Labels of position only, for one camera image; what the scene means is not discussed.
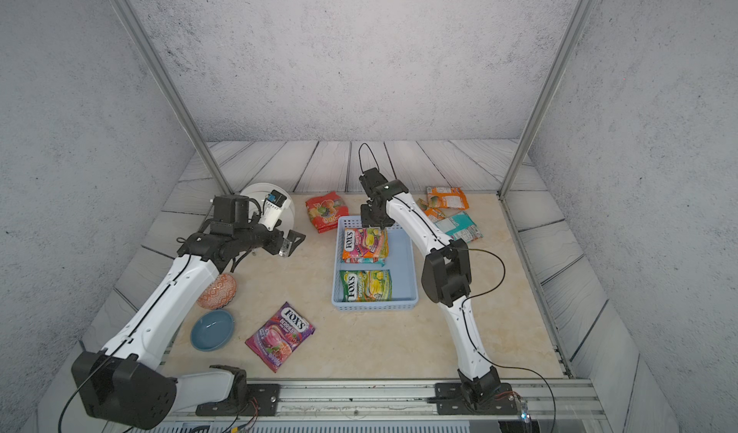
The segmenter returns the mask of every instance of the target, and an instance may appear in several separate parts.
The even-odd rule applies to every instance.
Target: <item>black cable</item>
[[[213,201],[210,202],[210,207],[208,207],[208,211],[205,213],[205,218],[202,219],[202,223],[200,224],[200,228],[197,229],[198,232],[202,233],[202,231],[205,229],[205,225],[212,220],[212,218],[208,219],[208,216],[210,215],[210,211],[213,210],[213,206],[215,203],[215,198],[213,198]]]
[[[263,212],[261,211],[261,205],[259,204],[259,201],[256,201],[254,198],[247,198],[248,202],[253,202],[254,206],[256,206],[257,209],[259,209],[259,219],[261,219],[261,216],[263,215]],[[249,207],[246,206],[246,215],[249,215]]]
[[[364,142],[359,146],[359,169],[362,170],[362,173],[364,173],[364,166],[362,165],[362,148],[364,145],[367,145],[367,148],[369,148],[369,153],[371,153],[371,157],[374,158],[374,164],[376,164],[376,170],[379,170],[379,162],[376,160],[376,156],[374,156],[374,152],[371,150],[371,146],[369,146],[368,143]]]
[[[230,424],[230,425],[228,425],[228,427],[227,427],[227,428],[226,428],[225,430],[223,430],[223,433],[228,433],[228,431],[229,431],[229,430],[231,429],[231,427],[232,427],[233,425],[235,425],[235,421],[236,421],[236,420],[238,420],[238,416],[239,416],[239,415],[241,415],[241,413],[242,413],[243,411],[245,411],[245,410],[246,410],[246,408],[247,408],[247,407],[248,407],[249,405],[250,405],[250,404],[246,404],[246,405],[245,405],[244,407],[242,407],[242,408],[241,408],[240,410],[238,410],[238,412],[236,412],[236,413],[235,413],[235,419],[233,419],[233,422],[231,422],[231,424]]]
[[[179,278],[179,277],[181,276],[181,274],[185,272],[185,270],[187,269],[187,267],[188,267],[188,265],[189,265],[189,261],[190,261],[190,260],[192,260],[192,255],[190,255],[190,256],[188,257],[188,259],[187,259],[187,263],[185,263],[185,264],[184,264],[184,268],[183,268],[183,269],[182,269],[182,270],[181,270],[181,271],[180,271],[179,273],[177,273],[177,275],[176,275],[176,276],[174,277],[174,279],[173,279],[172,281],[177,281],[177,278]],[[156,303],[157,303],[157,302],[159,301],[159,299],[161,299],[161,296],[163,296],[163,295],[164,295],[164,293],[165,293],[165,292],[167,291],[167,289],[169,289],[169,286],[167,286],[167,287],[166,287],[166,288],[165,288],[165,289],[164,289],[164,290],[163,290],[163,291],[161,292],[161,295],[159,295],[159,296],[158,296],[158,297],[156,298],[156,300],[154,301],[154,303],[152,304],[152,306],[151,306],[151,307],[150,307],[150,308],[149,308],[148,310],[146,310],[146,313],[144,313],[144,315],[143,315],[143,318],[141,318],[141,319],[140,319],[140,320],[138,321],[138,324],[136,324],[136,327],[134,327],[134,329],[133,329],[133,330],[131,331],[131,333],[130,333],[130,334],[128,335],[128,337],[130,337],[130,336],[134,335],[134,332],[136,332],[136,329],[138,329],[138,327],[139,327],[139,326],[141,325],[141,323],[142,323],[142,322],[143,322],[143,321],[144,321],[144,320],[146,319],[146,317],[148,316],[148,314],[149,314],[149,313],[151,312],[151,310],[153,309],[153,307],[155,307],[155,306],[156,306]],[[89,379],[90,379],[90,378],[92,378],[92,376],[93,376],[93,375],[95,375],[95,373],[97,373],[97,371],[98,371],[98,370],[100,370],[100,368],[101,368],[102,366],[104,366],[105,364],[107,364],[107,362],[108,362],[108,361],[110,361],[110,358],[112,358],[112,357],[113,357],[113,355],[114,355],[115,353],[117,353],[117,351],[118,351],[118,350],[120,350],[121,348],[123,348],[123,346],[124,346],[124,345],[125,345],[126,343],[128,343],[128,341],[124,341],[123,343],[121,343],[121,344],[120,344],[120,346],[118,346],[118,347],[117,347],[117,348],[115,349],[115,351],[114,351],[113,353],[110,353],[110,355],[109,355],[109,356],[108,356],[108,357],[107,357],[107,358],[105,359],[105,361],[103,361],[103,363],[102,363],[102,364],[100,364],[99,366],[97,366],[97,367],[96,367],[96,368],[95,368],[95,369],[94,369],[94,370],[93,370],[93,371],[92,371],[92,372],[90,373],[90,375],[88,375],[88,376],[87,376],[87,378],[86,378],[86,379],[85,379],[85,380],[84,380],[84,381],[83,381],[82,383],[80,383],[80,385],[79,385],[79,386],[77,387],[77,390],[75,390],[75,392],[71,394],[71,396],[69,397],[69,400],[67,400],[66,404],[64,404],[64,408],[63,408],[63,409],[61,410],[61,414],[59,415],[59,425],[58,425],[58,430],[59,430],[59,431],[58,431],[58,433],[61,433],[61,420],[63,419],[63,417],[64,417],[64,412],[66,412],[66,409],[67,409],[67,408],[69,407],[69,404],[71,403],[71,400],[72,400],[72,399],[74,399],[74,398],[75,398],[75,395],[77,395],[77,393],[79,393],[80,389],[81,389],[82,387],[84,387],[84,384],[85,384],[85,383],[87,383],[87,381],[89,381]]]
[[[71,400],[75,399],[75,396],[77,395],[77,393],[80,392],[80,390],[82,389],[82,387],[85,386],[85,383],[87,383],[89,381],[89,379],[91,379],[92,376],[97,373],[98,370],[102,369],[106,364],[108,364],[108,361],[110,361],[110,358],[112,358],[113,355],[125,345],[125,343],[126,342],[121,343],[115,349],[115,351],[113,353],[110,353],[110,355],[107,358],[105,358],[105,361],[103,361],[99,366],[97,366],[96,368],[94,368],[93,371],[90,372],[90,375],[88,375],[87,378],[82,383],[80,383],[80,385],[77,387],[77,390],[75,390],[75,392],[71,394],[71,396],[69,397],[69,399],[66,400],[66,404],[64,404],[64,408],[61,410],[61,414],[59,414],[59,424],[57,425],[57,427],[58,427],[58,433],[61,433],[61,421],[64,419],[64,413],[66,412],[66,409],[69,407],[69,404],[71,403]]]
[[[190,260],[192,260],[192,255],[191,254],[188,254],[187,263],[184,264],[184,268],[182,270],[180,270],[179,273],[177,273],[177,275],[174,277],[174,279],[172,281],[177,281],[177,278],[180,277],[181,274],[185,272],[185,270],[187,269],[187,267],[189,265],[189,261]],[[136,324],[136,326],[134,327],[134,329],[128,335],[129,337],[132,336],[132,335],[134,335],[134,333],[136,332],[136,329],[138,329],[138,327],[141,326],[141,323],[146,319],[146,317],[148,316],[148,314],[151,313],[151,310],[156,306],[156,304],[164,296],[164,294],[166,294],[166,292],[167,292],[168,289],[169,289],[169,285],[167,285],[167,287],[165,287],[164,290],[161,291],[161,294],[156,298],[156,300],[153,301],[153,304],[151,304],[151,307],[149,307],[149,309],[146,310],[146,313],[143,314],[143,318],[141,318],[138,321],[138,323]]]
[[[433,237],[435,238],[436,241],[438,241],[441,244],[444,244],[444,242],[441,241],[440,239],[438,239],[438,236],[435,235],[435,232],[433,231],[433,228],[431,228],[430,225],[428,224],[428,222],[425,221],[426,217],[423,217],[420,214],[418,214],[416,211],[412,210],[412,207],[408,206],[405,201],[402,201],[400,198],[396,198],[396,199],[397,199],[397,201],[400,201],[402,204],[404,204],[405,207],[407,207],[408,210],[410,210],[413,214],[415,214],[416,216],[418,216],[418,218],[421,219],[421,221],[425,224],[425,226],[428,227],[428,231],[430,231],[430,234],[433,235]]]
[[[487,254],[490,254],[490,255],[494,256],[495,258],[497,258],[500,261],[500,263],[502,263],[502,266],[503,266],[503,277],[500,279],[500,281],[497,283],[496,286],[494,286],[490,290],[487,290],[485,292],[482,292],[481,294],[470,295],[469,297],[467,297],[466,299],[464,299],[461,302],[461,316],[464,318],[464,327],[466,328],[466,336],[469,337],[469,342],[474,347],[474,351],[476,351],[477,354],[479,354],[479,356],[481,356],[482,358],[484,358],[484,360],[487,361],[489,364],[491,364],[491,365],[493,365],[495,367],[502,367],[504,369],[527,370],[528,372],[531,372],[531,373],[534,373],[535,375],[538,375],[540,377],[540,379],[543,380],[543,383],[545,383],[546,386],[549,388],[549,392],[551,393],[551,400],[553,401],[553,404],[554,404],[553,405],[553,411],[554,411],[553,412],[553,423],[551,424],[551,430],[550,430],[550,433],[554,433],[554,430],[553,429],[556,428],[556,397],[554,397],[554,395],[553,395],[554,391],[551,389],[551,386],[549,385],[549,381],[547,381],[543,375],[540,375],[539,373],[537,373],[536,371],[534,371],[532,369],[529,369],[528,367],[503,366],[503,365],[500,365],[500,364],[495,364],[492,361],[490,361],[489,358],[487,358],[485,355],[482,354],[482,352],[479,351],[479,349],[477,349],[477,346],[475,345],[474,340],[472,340],[472,335],[469,333],[469,326],[466,324],[466,313],[464,312],[464,304],[466,303],[466,300],[470,300],[470,299],[473,299],[475,297],[481,297],[481,296],[483,296],[485,294],[489,294],[490,292],[492,292],[492,291],[496,290],[497,288],[499,288],[503,284],[503,281],[505,280],[505,274],[506,274],[505,262],[503,262],[503,259],[501,259],[497,254],[495,254],[493,252],[490,252],[490,251],[486,251],[484,249],[458,249],[458,250],[460,250],[460,251],[464,250],[464,251],[486,252]]]
[[[248,255],[248,254],[251,254],[251,252],[252,252],[252,251],[253,251],[253,249],[249,249],[249,250],[247,250],[247,251],[246,251],[246,252],[245,252],[245,253],[244,253],[243,255],[241,255],[241,256],[240,256],[240,257],[238,258],[238,260],[235,260],[235,257],[233,258],[233,260],[234,260],[234,261],[233,261],[233,265],[231,265],[231,273],[232,273],[232,272],[235,272],[235,267],[237,267],[237,266],[238,266],[238,263],[241,263],[241,261],[242,261],[242,260],[244,260],[244,257],[245,257],[246,255]]]

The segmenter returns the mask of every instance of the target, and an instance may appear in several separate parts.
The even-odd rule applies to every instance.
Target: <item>purple candy bag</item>
[[[246,340],[246,345],[276,373],[282,363],[308,338],[315,327],[301,317],[288,302]]]

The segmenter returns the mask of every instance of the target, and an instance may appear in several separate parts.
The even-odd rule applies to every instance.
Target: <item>blue plastic basket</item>
[[[338,219],[336,235],[336,265],[333,271],[333,298],[331,302],[341,311],[367,310],[411,310],[418,303],[418,281],[415,261],[412,258],[412,241],[400,225],[387,228],[387,242],[390,252],[384,266],[375,263],[344,263],[343,235],[346,228],[361,228],[361,216],[347,216]],[[341,271],[346,270],[389,270],[392,279],[392,300],[388,302],[344,302]]]

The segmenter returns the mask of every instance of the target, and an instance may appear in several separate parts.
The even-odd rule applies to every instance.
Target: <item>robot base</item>
[[[237,367],[214,365],[235,375],[228,398],[217,403],[198,405],[195,414],[200,417],[251,417],[255,414],[252,398],[259,409],[259,417],[274,417],[277,414],[280,386],[278,383],[248,383],[246,371]]]
[[[509,383],[501,383],[495,390],[497,393],[507,391],[512,391]],[[439,415],[518,415],[520,413],[514,399],[511,401],[507,395],[499,401],[494,401],[494,394],[492,394],[490,401],[480,403],[475,409],[461,393],[461,383],[437,383],[435,398],[432,400],[436,412]]]

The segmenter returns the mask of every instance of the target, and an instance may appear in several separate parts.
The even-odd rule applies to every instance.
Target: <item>blue bowl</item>
[[[213,351],[226,345],[233,335],[233,316],[226,310],[213,310],[199,318],[189,333],[189,342],[200,351]]]

